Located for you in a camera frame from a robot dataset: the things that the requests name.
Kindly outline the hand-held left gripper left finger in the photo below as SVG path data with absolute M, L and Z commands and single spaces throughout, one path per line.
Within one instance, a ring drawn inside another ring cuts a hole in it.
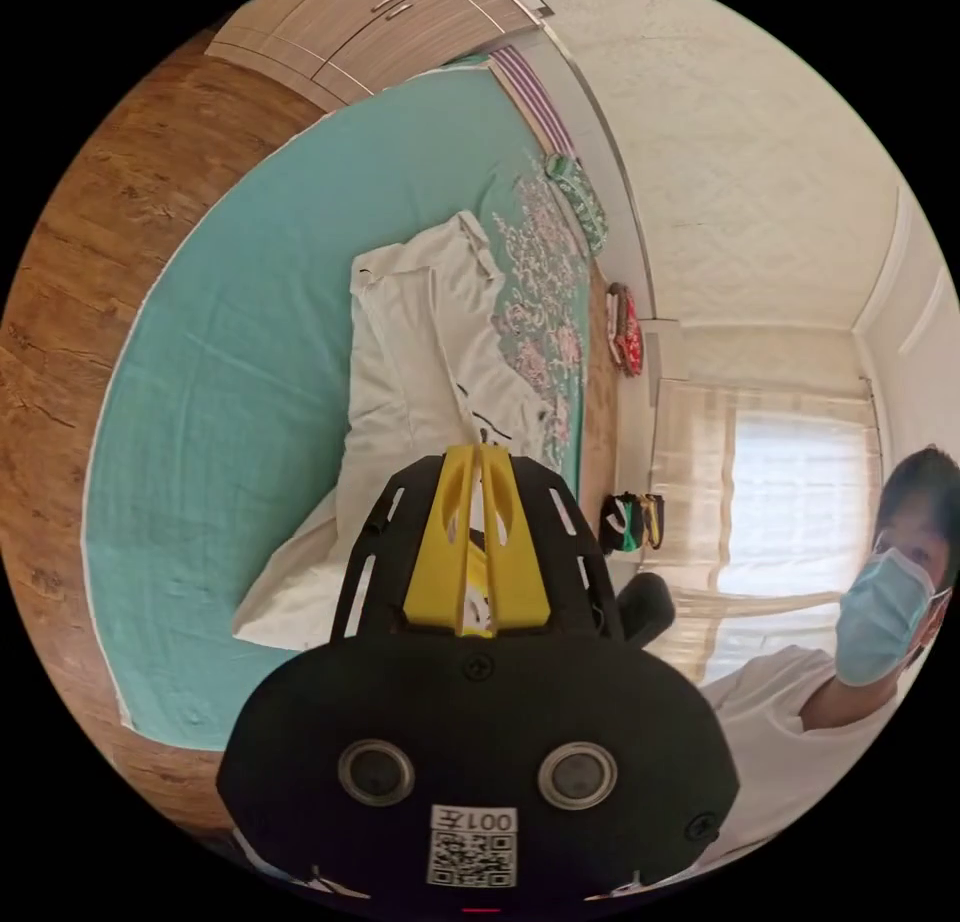
M 403 615 L 415 629 L 461 631 L 467 580 L 475 448 L 450 448 L 411 574 Z

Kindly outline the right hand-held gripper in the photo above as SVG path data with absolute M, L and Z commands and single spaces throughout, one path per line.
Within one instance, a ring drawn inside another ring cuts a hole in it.
M 674 623 L 676 609 L 665 580 L 654 572 L 638 572 L 616 597 L 624 640 L 645 648 Z

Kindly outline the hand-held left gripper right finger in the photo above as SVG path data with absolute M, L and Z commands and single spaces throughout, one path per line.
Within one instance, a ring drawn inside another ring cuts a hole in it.
M 540 631 L 550 605 L 509 452 L 478 448 L 490 627 Z

